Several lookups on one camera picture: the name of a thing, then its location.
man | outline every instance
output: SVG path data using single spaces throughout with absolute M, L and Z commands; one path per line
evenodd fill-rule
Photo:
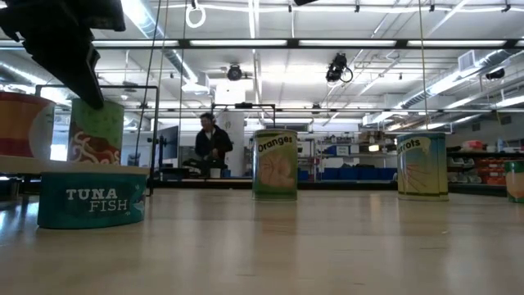
M 200 116 L 202 130 L 196 135 L 195 152 L 204 160 L 224 160 L 226 152 L 233 150 L 228 133 L 215 124 L 215 117 L 210 113 Z

white wall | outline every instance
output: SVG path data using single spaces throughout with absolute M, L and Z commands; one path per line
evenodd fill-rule
M 483 143 L 496 146 L 498 138 L 505 141 L 524 138 L 524 116 L 520 114 L 511 115 L 512 123 L 500 125 L 497 120 L 481 121 L 481 129 L 472 131 L 472 124 L 460 125 L 454 130 L 454 134 L 446 136 L 446 146 L 453 147 L 462 145 L 468 140 L 480 140 Z

fluorescent light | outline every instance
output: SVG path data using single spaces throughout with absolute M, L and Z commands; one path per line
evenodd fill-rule
M 446 107 L 444 107 L 444 108 L 455 108 L 455 107 L 461 107 L 461 106 L 463 106 L 463 105 L 465 105 L 466 103 L 469 103 L 469 102 L 471 102 L 471 101 L 473 101 L 473 98 L 464 98 L 464 99 L 461 99 L 461 100 L 459 100 L 459 101 L 457 101 L 457 102 L 453 102 L 452 104 L 450 104 L 450 105 L 448 105 L 448 106 L 446 106 Z
M 393 47 L 395 40 L 300 40 L 299 46 Z
M 206 47 L 206 46 L 286 46 L 286 40 L 276 39 L 246 39 L 246 40 L 191 40 L 191 46 Z
M 14 40 L 0 40 L 0 47 L 2 48 L 23 48 L 22 43 Z
M 402 125 L 401 124 L 395 124 L 395 125 L 391 125 L 390 127 L 387 127 L 387 130 L 388 131 L 393 131 L 393 130 L 397 130 L 399 128 L 402 128 Z
M 427 125 L 427 128 L 428 129 L 435 129 L 435 128 L 439 128 L 439 127 L 442 127 L 444 125 L 446 125 L 447 123 L 431 123 L 431 124 L 428 124 Z M 426 125 L 422 125 L 420 127 L 418 127 L 419 129 L 426 129 Z
M 184 86 L 182 86 L 182 91 L 185 93 L 209 93 L 210 89 L 206 86 L 202 86 L 196 83 L 186 83 Z
M 371 122 L 371 124 L 376 124 L 378 122 L 382 122 L 385 119 L 393 116 L 393 115 L 408 115 L 407 111 L 383 111 L 380 115 L 376 116 L 375 119 Z
M 491 46 L 502 46 L 506 44 L 506 40 L 424 40 L 424 47 L 438 47 L 438 46 L 450 46 L 450 47 L 491 47 Z M 422 46 L 420 40 L 409 40 L 408 47 L 419 47 Z
M 458 120 L 456 120 L 454 123 L 455 123 L 455 124 L 463 123 L 463 122 L 465 122 L 465 121 L 467 121 L 467 120 L 470 120 L 470 119 L 473 119 L 473 118 L 477 118 L 478 116 L 480 116 L 480 115 L 467 116 L 467 117 L 464 117 L 464 118 L 462 118 L 462 119 L 458 119 Z
M 379 149 L 380 149 L 380 147 L 378 145 L 372 145 L 372 146 L 368 147 L 368 150 L 370 152 L 378 152 Z
M 504 99 L 502 102 L 497 102 L 493 106 L 494 107 L 509 107 L 518 103 L 524 102 L 524 96 L 516 97 L 516 98 L 508 98 Z
M 93 45 L 97 48 L 107 47 L 176 47 L 178 46 L 177 40 L 94 40 Z

black metal frame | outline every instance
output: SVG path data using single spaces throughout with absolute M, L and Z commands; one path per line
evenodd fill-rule
M 252 109 L 253 107 L 259 107 L 261 110 L 264 110 L 264 107 L 271 107 L 273 109 L 273 128 L 277 126 L 277 108 L 274 103 L 268 104 L 253 104 L 253 103 L 234 103 L 234 104 L 223 104 L 223 103 L 211 103 L 211 115 L 216 107 L 225 107 L 224 111 L 228 111 L 228 107 L 235 107 L 235 109 Z
M 61 84 L 45 84 L 45 85 L 36 85 L 35 86 L 35 95 L 40 96 L 42 89 L 44 88 L 55 88 L 55 89 L 67 89 L 65 85 Z M 151 85 L 100 85 L 101 89 L 154 89 L 156 92 L 155 97 L 155 123 L 153 124 L 153 138 L 156 138 L 158 134 L 158 105 L 160 103 L 160 91 L 158 86 Z M 153 195 L 154 191 L 154 174 L 155 174 L 155 157 L 156 157 L 156 140 L 153 140 L 151 143 L 151 167 L 149 170 L 149 196 Z
M 108 45 L 108 46 L 96 46 L 95 41 L 95 47 L 97 50 L 126 50 L 126 49 L 138 49 L 138 50 L 152 50 L 152 49 L 406 49 L 406 50 L 420 50 L 422 49 L 422 46 L 419 45 L 408 45 L 408 41 L 420 41 L 420 39 L 382 39 L 382 40 L 388 40 L 388 41 L 395 41 L 395 44 L 393 45 L 358 45 L 357 43 L 355 45 L 321 45 L 321 46 L 311 46 L 311 45 L 300 45 L 300 41 L 308 41 L 308 40 L 319 40 L 319 41 L 360 41 L 363 43 L 366 43 L 367 41 L 378 41 L 380 39 L 371 39 L 371 38 L 350 38 L 350 39 L 323 39 L 323 38 L 310 38 L 310 39 L 286 39 L 286 38 L 273 38 L 273 39 L 255 39 L 255 40 L 283 40 L 286 41 L 282 45 L 226 45 L 226 46 L 218 46 L 218 45 L 205 45 L 205 46 L 196 46 L 192 45 L 192 41 L 243 41 L 243 40 L 254 40 L 254 39 L 166 39 L 165 41 L 167 43 L 176 43 L 177 45 L 164 45 L 162 43 L 159 43 L 158 45 L 153 44 L 151 41 L 151 45 L 136 45 L 136 46 L 124 46 L 124 45 Z M 424 41 L 493 41 L 493 40 L 501 40 L 505 41 L 502 45 L 490 45 L 490 46 L 451 46 L 451 45 L 431 45 L 431 46 L 424 46 L 426 50 L 443 50 L 443 49 L 524 49 L 524 44 L 518 44 L 519 41 L 522 41 L 521 39 L 425 39 Z M 0 42 L 12 42 L 11 44 L 8 44 L 7 46 L 3 46 L 3 48 L 9 48 L 9 49 L 24 49 L 24 47 L 21 45 L 21 43 L 15 43 L 14 41 L 10 39 L 0 39 Z M 136 41 L 136 39 L 103 39 L 105 42 L 128 42 L 128 41 Z

cable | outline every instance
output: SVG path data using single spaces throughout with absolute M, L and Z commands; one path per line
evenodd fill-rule
M 422 52 L 422 86 L 424 87 L 424 111 L 426 112 L 426 131 L 429 124 L 429 113 L 427 112 L 427 91 L 426 91 L 426 58 L 424 57 L 424 31 L 422 29 L 422 3 L 418 0 L 418 18 L 420 21 L 420 48 Z
M 187 0 L 186 0 L 186 13 L 187 13 L 187 9 L 189 9 L 189 6 L 187 5 Z M 182 23 L 182 38 L 185 39 L 186 38 L 186 26 L 183 25 Z M 185 54 L 186 50 L 185 49 L 182 49 L 182 53 L 180 54 L 180 62 L 183 63 L 183 56 Z M 185 67 L 182 67 L 182 70 L 180 71 L 180 85 L 182 85 L 183 83 L 183 71 L 186 70 Z M 179 105 L 178 105 L 178 138 L 180 138 L 180 134 L 182 133 L 182 97 L 183 97 L 183 90 L 182 90 L 182 87 L 180 87 L 180 90 L 178 92 L 178 96 L 180 97 L 179 101 Z M 177 147 L 177 156 L 178 156 L 178 167 L 180 167 L 181 163 L 182 163 L 182 157 L 180 156 L 180 144 L 178 145 Z
M 158 0 L 158 5 L 160 5 L 161 3 L 162 3 L 162 0 Z M 158 20 L 159 19 L 160 19 L 160 9 L 158 9 L 157 12 L 156 12 L 155 31 L 154 31 L 154 34 L 153 34 L 153 42 L 152 42 L 153 44 L 156 41 L 156 32 L 158 31 Z M 135 146 L 135 149 L 134 149 L 135 156 L 138 155 L 138 145 L 140 144 L 140 132 L 142 131 L 142 120 L 143 120 L 143 117 L 144 117 L 144 111 L 146 110 L 147 90 L 148 90 L 148 86 L 149 86 L 149 76 L 151 74 L 151 64 L 153 62 L 153 52 L 154 51 L 155 51 L 155 49 L 151 48 L 151 52 L 150 52 L 150 55 L 149 55 L 149 65 L 147 66 L 146 88 L 144 89 L 144 99 L 142 101 L 142 111 L 140 113 L 140 121 L 138 122 L 137 145 Z M 138 161 L 138 158 L 136 157 L 135 160 L 134 160 L 134 165 L 137 165 L 137 161 Z

